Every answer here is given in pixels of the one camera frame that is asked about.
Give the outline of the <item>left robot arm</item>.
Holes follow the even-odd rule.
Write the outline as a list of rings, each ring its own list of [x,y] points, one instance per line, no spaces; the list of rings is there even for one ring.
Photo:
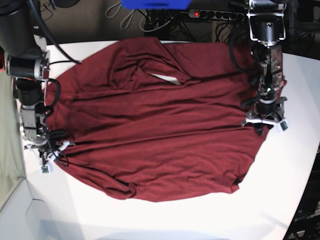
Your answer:
[[[284,117],[286,97],[281,91],[286,84],[283,74],[283,50],[280,44],[286,39],[285,11],[287,0],[246,0],[248,24],[237,29],[228,42],[229,56],[234,67],[250,75],[249,83],[256,87],[256,96],[244,100],[241,106],[248,108],[241,125],[251,125],[258,136],[264,128],[288,129]],[[250,55],[254,68],[238,65],[234,53],[236,34],[247,30],[252,41]]]

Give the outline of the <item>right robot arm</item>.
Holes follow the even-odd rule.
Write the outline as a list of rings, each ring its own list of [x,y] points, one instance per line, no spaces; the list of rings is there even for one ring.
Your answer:
[[[57,43],[33,0],[0,2],[1,70],[12,78],[13,97],[20,102],[19,131],[26,150],[38,150],[41,174],[50,174],[53,163],[69,165],[64,150],[73,144],[64,129],[50,130],[48,118],[61,95],[61,84],[49,77],[49,40],[66,57],[66,62],[79,64]]]

